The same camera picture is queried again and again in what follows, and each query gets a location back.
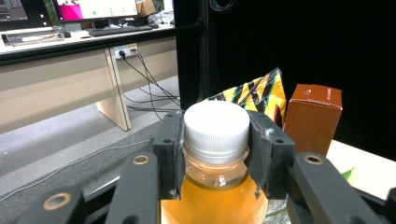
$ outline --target orange liquid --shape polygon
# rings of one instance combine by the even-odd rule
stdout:
[[[261,223],[268,201],[260,190],[256,199],[256,184],[250,176],[233,189],[200,188],[185,178],[181,201],[162,200],[162,224]]]

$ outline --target keyboard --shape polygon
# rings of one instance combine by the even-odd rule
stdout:
[[[104,36],[104,35],[120,35],[128,34],[133,32],[152,30],[150,26],[127,26],[122,28],[105,28],[105,29],[93,29],[88,32],[90,36]]]

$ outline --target plastic bottle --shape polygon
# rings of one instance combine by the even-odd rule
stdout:
[[[244,164],[247,111],[203,101],[186,111],[184,122],[186,175],[180,201],[162,201],[162,223],[262,223],[268,201]]]

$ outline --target power outlet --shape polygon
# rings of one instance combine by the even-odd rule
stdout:
[[[136,55],[134,49],[137,49],[136,44],[118,46],[114,48],[114,54],[116,55],[116,59],[121,59],[122,57],[120,56],[120,51],[124,51],[125,58],[128,58],[130,56]]]

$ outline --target white bottle cap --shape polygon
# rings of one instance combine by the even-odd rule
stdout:
[[[184,115],[184,148],[198,161],[224,164],[248,149],[248,112],[225,101],[202,101]]]

